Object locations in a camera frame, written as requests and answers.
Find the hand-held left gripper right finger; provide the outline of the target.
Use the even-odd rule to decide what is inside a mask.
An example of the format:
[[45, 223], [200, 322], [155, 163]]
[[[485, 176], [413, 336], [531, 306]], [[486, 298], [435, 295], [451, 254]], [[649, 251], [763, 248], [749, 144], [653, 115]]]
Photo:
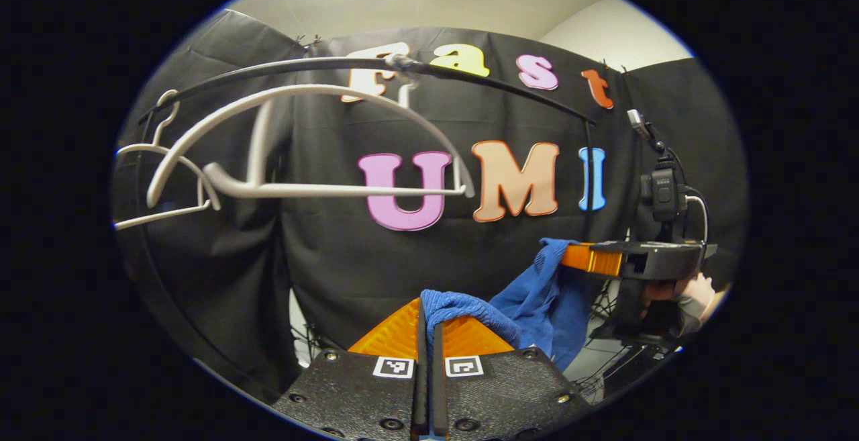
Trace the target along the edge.
[[516, 350], [479, 320], [436, 325], [432, 428], [447, 440], [534, 440], [592, 411], [545, 353]]

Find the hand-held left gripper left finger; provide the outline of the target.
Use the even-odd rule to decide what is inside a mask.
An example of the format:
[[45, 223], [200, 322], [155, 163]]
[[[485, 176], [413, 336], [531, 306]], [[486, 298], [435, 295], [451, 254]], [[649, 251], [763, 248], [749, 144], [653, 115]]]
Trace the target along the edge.
[[347, 350], [322, 350], [272, 408], [336, 440], [417, 440], [427, 433], [421, 301], [406, 303]]

